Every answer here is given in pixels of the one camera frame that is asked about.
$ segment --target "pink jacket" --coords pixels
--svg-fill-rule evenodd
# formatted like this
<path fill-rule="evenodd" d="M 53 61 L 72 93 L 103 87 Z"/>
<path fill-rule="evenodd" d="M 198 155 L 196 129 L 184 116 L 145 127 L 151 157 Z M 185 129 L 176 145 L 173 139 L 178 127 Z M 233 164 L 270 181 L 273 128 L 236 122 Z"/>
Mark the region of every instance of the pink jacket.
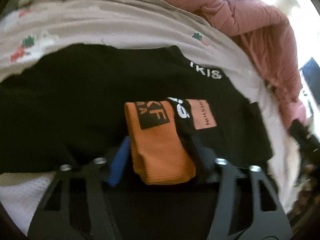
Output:
<path fill-rule="evenodd" d="M 301 79 L 297 45 L 289 20 L 278 8 L 259 0 L 163 0 L 199 15 L 232 39 L 269 82 L 286 128 L 294 119 L 306 121 L 298 99 Z"/>

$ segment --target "clothing pile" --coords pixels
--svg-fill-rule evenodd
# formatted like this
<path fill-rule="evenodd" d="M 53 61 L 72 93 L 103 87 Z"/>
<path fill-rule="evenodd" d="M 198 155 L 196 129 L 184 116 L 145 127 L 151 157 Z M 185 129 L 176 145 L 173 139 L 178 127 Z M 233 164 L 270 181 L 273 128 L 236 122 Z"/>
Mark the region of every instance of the clothing pile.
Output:
<path fill-rule="evenodd" d="M 293 29 L 278 8 L 259 0 L 163 0 L 199 15 L 231 37 L 272 87 L 284 126 L 306 122 Z"/>

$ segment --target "green leaf print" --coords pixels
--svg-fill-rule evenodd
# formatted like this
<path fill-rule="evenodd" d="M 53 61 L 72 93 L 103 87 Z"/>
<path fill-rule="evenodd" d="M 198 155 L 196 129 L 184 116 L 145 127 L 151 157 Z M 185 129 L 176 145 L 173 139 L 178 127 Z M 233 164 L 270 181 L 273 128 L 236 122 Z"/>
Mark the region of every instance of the green leaf print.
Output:
<path fill-rule="evenodd" d="M 194 33 L 192 37 L 197 39 L 198 41 L 202 39 L 202 36 L 200 35 L 200 33 Z"/>
<path fill-rule="evenodd" d="M 30 48 L 35 44 L 35 38 L 28 36 L 27 38 L 23 39 L 22 47 Z"/>

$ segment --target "white fabric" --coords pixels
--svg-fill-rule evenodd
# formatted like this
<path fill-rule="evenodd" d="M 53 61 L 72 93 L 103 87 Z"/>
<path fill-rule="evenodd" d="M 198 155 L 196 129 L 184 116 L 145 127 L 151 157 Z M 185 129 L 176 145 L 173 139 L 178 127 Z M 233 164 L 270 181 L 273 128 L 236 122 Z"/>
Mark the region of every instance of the white fabric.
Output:
<path fill-rule="evenodd" d="M 210 27 L 204 19 L 161 0 L 21 0 L 20 4 L 31 5 L 32 12 L 21 18 L 18 12 L 13 12 L 0 22 L 0 81 L 32 66 L 42 55 L 72 43 L 106 44 L 126 49 L 177 45 L 188 59 L 205 67 L 222 68 L 240 92 L 250 101 L 259 103 L 274 150 L 269 172 L 278 185 L 285 211 L 291 209 L 292 203 L 288 201 L 298 173 L 299 155 L 296 149 L 289 150 L 290 144 L 272 94 L 265 88 L 248 57 L 231 39 Z M 194 33 L 202 35 L 202 40 L 193 38 Z M 35 41 L 26 49 L 28 55 L 11 62 L 11 55 L 28 36 Z M 31 197 L 40 196 L 45 188 L 36 187 L 38 174 L 29 178 L 27 184 L 18 183 L 12 191 L 0 188 L 0 200 L 7 199 L 4 206 L 10 214 L 31 202 L 33 208 L 29 211 L 34 212 L 40 198 L 31 200 Z M 2 183 L 3 176 L 0 176 L 0 185 Z M 21 198 L 10 198 L 10 194 Z M 21 224 L 19 220 L 24 221 L 24 233 L 30 213 L 13 217 L 18 225 Z"/>

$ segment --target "black fabric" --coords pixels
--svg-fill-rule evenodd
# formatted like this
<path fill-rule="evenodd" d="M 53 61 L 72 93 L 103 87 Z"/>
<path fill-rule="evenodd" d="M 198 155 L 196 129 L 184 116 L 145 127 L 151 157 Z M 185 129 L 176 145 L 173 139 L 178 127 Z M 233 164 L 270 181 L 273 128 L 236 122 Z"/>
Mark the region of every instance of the black fabric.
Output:
<path fill-rule="evenodd" d="M 75 44 L 44 56 L 0 84 L 0 173 L 85 165 L 128 134 L 126 102 L 167 97 L 206 99 L 217 126 L 199 130 L 204 146 L 238 167 L 266 166 L 272 151 L 258 106 L 213 70 L 176 46 Z"/>
<path fill-rule="evenodd" d="M 297 140 L 302 158 L 320 166 L 320 142 L 318 139 L 310 134 L 307 127 L 303 126 L 298 119 L 293 120 L 289 132 Z"/>
<path fill-rule="evenodd" d="M 199 153 L 196 150 L 195 145 L 192 142 L 191 136 L 196 134 L 196 129 L 193 123 L 193 116 L 191 113 L 191 106 L 187 100 L 180 100 L 181 104 L 173 100 L 168 100 L 172 108 L 174 109 L 174 121 L 176 125 L 177 135 L 179 140 L 186 150 L 190 158 L 192 159 L 194 165 L 196 166 L 196 180 L 197 183 L 203 184 L 206 183 L 208 173 L 204 168 L 204 164 L 199 156 Z M 184 108 L 184 111 L 188 114 L 188 118 L 181 118 L 178 114 L 177 105 L 181 105 Z"/>
<path fill-rule="evenodd" d="M 205 240 L 218 201 L 219 183 L 147 186 L 130 158 L 119 185 L 104 184 L 123 240 Z"/>

